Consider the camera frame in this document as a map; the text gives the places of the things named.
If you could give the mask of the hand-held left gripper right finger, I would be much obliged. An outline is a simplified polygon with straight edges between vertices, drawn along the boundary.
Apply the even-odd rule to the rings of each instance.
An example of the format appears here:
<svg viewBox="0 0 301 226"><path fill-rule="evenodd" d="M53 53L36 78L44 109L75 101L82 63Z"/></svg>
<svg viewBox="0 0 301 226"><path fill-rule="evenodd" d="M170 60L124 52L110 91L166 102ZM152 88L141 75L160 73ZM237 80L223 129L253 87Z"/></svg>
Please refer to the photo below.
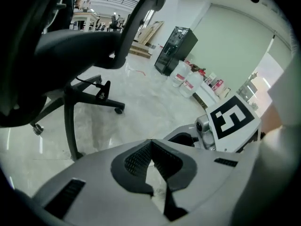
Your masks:
<svg viewBox="0 0 301 226"><path fill-rule="evenodd" d="M197 164L191 157L156 139L151 141L151 159L166 182L164 215L169 221L179 219L188 212L176 205L173 193L187 188L197 173Z"/></svg>

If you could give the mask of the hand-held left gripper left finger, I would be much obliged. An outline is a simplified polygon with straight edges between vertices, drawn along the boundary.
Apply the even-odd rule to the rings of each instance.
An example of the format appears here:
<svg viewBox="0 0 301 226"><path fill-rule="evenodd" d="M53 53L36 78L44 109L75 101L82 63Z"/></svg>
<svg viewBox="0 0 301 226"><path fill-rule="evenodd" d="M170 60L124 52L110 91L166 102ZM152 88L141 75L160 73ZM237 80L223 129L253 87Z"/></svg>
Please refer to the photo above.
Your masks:
<svg viewBox="0 0 301 226"><path fill-rule="evenodd" d="M131 193L153 195L152 186L146 183L151 156L152 141L142 143L117 155L111 163L111 174L115 181Z"/></svg>

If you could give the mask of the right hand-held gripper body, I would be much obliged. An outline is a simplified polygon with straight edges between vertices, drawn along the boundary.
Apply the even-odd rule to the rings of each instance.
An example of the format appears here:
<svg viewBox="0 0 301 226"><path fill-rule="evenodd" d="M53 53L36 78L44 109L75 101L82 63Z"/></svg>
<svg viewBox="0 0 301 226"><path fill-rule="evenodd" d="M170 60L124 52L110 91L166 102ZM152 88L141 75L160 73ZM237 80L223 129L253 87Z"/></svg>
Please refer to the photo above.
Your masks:
<svg viewBox="0 0 301 226"><path fill-rule="evenodd" d="M260 136L260 118L239 95L231 95L208 107L193 124L178 127L164 139L205 150L241 153Z"/></svg>

